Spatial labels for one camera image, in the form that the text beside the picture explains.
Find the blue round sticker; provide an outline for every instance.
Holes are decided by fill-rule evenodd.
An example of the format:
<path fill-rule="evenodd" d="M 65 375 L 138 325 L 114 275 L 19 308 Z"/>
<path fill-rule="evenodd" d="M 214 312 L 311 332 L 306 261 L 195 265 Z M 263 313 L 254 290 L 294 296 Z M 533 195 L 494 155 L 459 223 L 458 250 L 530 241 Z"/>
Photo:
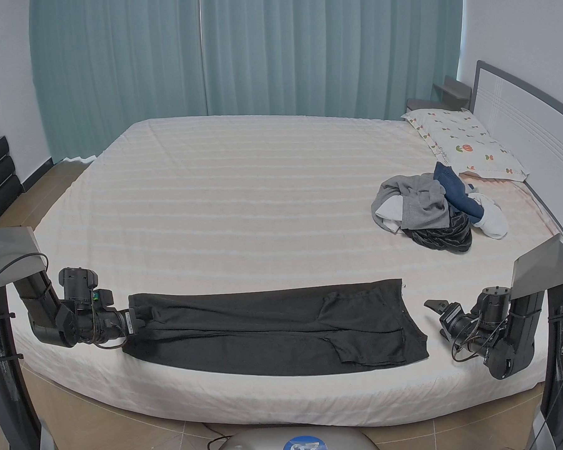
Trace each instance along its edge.
<path fill-rule="evenodd" d="M 322 440 L 310 435 L 294 437 L 287 442 L 283 450 L 327 450 Z"/>

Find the curtain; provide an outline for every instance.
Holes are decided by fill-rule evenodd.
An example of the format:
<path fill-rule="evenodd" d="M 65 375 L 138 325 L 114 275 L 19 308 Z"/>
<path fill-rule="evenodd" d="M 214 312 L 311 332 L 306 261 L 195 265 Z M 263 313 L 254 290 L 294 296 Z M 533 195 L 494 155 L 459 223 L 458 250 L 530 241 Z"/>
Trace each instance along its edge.
<path fill-rule="evenodd" d="M 456 76 L 462 0 L 201 0 L 212 115 L 398 119 Z"/>
<path fill-rule="evenodd" d="M 199 0 L 31 0 L 29 33 L 54 161 L 137 121 L 206 114 Z"/>

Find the gray sweater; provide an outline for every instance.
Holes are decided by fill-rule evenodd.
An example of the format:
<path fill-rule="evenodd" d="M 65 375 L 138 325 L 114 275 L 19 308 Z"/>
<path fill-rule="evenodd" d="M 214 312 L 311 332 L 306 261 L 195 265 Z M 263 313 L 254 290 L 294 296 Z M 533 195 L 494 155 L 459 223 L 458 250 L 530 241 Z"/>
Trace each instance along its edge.
<path fill-rule="evenodd" d="M 447 229 L 450 226 L 449 203 L 444 198 L 444 194 L 444 187 L 434 180 L 432 173 L 393 176 L 380 186 L 378 196 L 371 204 L 371 214 L 375 223 L 384 230 L 389 230 L 375 211 L 391 196 L 402 195 L 400 228 Z"/>

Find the wall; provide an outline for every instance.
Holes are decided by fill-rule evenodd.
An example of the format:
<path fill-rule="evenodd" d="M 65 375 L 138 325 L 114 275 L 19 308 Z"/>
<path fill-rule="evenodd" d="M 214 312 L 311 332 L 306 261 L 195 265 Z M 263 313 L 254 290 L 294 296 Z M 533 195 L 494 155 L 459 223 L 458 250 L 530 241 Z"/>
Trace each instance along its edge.
<path fill-rule="evenodd" d="M 50 158 L 29 51 L 29 0 L 0 0 L 0 136 L 24 181 Z"/>
<path fill-rule="evenodd" d="M 479 59 L 563 102 L 563 0 L 465 0 L 459 79 Z"/>

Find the bed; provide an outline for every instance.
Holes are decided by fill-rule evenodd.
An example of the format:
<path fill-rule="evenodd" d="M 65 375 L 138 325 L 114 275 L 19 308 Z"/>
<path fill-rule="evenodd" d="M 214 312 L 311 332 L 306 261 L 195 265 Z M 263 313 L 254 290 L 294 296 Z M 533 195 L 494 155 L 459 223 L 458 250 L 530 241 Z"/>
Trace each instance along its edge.
<path fill-rule="evenodd" d="M 536 134 L 550 128 L 549 140 L 563 145 L 562 108 L 513 79 L 480 63 L 475 115 L 507 146 L 527 138 L 530 127 Z M 545 209 L 541 200 L 552 202 L 554 185 L 535 176 L 547 166 L 562 173 L 563 155 L 553 149 L 548 154 L 556 160 L 534 161 L 547 144 L 528 140 L 529 148 L 513 149 L 531 172 L 531 188 L 465 178 L 500 203 L 510 231 L 497 241 L 476 229 L 471 250 L 462 255 L 420 247 L 371 218 L 383 180 L 435 165 L 417 132 L 396 121 L 208 116 L 139 122 L 36 229 L 53 282 L 65 266 L 93 269 L 119 308 L 140 292 L 255 292 L 402 278 L 406 307 L 429 337 L 424 361 L 329 376 L 209 373 L 93 346 L 44 345 L 22 318 L 13 320 L 17 348 L 32 369 L 81 394 L 190 421 L 395 425 L 532 388 L 546 368 L 545 316 L 531 365 L 498 381 L 481 359 L 452 362 L 437 315 L 423 307 L 427 299 L 448 299 L 470 308 L 485 286 L 510 286 L 513 261 L 563 227 L 563 195 Z M 9 289 L 13 311 L 24 314 L 14 292 Z"/>

